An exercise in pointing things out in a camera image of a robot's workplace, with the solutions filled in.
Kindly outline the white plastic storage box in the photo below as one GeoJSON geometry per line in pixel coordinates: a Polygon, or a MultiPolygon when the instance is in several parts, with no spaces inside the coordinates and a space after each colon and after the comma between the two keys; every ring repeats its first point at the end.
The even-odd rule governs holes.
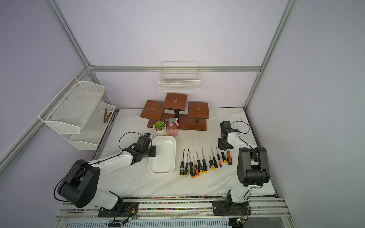
{"type": "Polygon", "coordinates": [[[151,174],[170,174],[175,169],[176,140],[170,135],[156,136],[152,139],[156,147],[156,156],[150,157],[148,170],[151,174]]]}

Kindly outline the slim black yellow-cap screwdriver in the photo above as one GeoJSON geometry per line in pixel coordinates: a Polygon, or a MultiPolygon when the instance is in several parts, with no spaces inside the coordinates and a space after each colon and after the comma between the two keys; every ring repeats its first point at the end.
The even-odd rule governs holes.
{"type": "Polygon", "coordinates": [[[213,153],[213,150],[212,150],[212,156],[213,156],[213,164],[214,164],[214,167],[217,169],[218,168],[218,163],[217,163],[216,157],[215,157],[215,155],[213,153]]]}

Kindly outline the short stubby black screwdriver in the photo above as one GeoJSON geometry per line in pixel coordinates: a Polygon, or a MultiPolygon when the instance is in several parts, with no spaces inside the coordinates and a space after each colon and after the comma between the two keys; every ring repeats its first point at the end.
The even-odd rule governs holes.
{"type": "Polygon", "coordinates": [[[209,166],[210,166],[210,170],[215,170],[215,165],[214,165],[214,162],[213,162],[213,160],[212,160],[212,158],[209,156],[209,166]]]}

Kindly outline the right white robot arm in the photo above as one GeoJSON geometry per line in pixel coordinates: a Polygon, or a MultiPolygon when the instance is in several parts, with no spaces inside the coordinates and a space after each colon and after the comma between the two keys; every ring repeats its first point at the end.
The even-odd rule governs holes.
{"type": "Polygon", "coordinates": [[[244,139],[245,133],[233,129],[229,121],[220,123],[221,137],[218,146],[221,150],[235,149],[238,152],[237,177],[239,184],[228,192],[229,203],[246,203],[254,189],[260,189],[270,180],[267,150],[257,147],[244,139]]]}

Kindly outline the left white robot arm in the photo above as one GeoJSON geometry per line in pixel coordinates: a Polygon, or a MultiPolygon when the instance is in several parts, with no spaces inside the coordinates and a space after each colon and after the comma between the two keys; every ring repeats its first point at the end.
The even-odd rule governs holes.
{"type": "Polygon", "coordinates": [[[77,208],[88,205],[111,210],[122,203],[122,198],[112,192],[100,190],[99,180],[119,169],[134,165],[144,158],[155,157],[156,147],[152,145],[149,133],[140,135],[136,143],[120,152],[95,161],[80,159],[72,165],[67,175],[56,185],[54,194],[63,197],[77,208]]]}

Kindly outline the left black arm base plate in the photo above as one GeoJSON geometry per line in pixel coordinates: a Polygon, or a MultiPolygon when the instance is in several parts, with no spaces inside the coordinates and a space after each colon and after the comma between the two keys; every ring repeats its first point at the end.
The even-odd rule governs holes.
{"type": "Polygon", "coordinates": [[[130,218],[136,215],[139,207],[139,202],[129,202],[119,199],[117,204],[110,210],[101,208],[98,213],[99,218],[130,218]]]}

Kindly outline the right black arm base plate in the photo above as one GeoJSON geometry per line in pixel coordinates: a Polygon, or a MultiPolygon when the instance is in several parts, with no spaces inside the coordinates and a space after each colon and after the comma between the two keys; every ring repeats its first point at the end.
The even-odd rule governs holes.
{"type": "Polygon", "coordinates": [[[232,201],[231,191],[228,191],[225,200],[212,201],[212,206],[215,216],[250,216],[252,214],[247,201],[244,203],[232,201]]]}

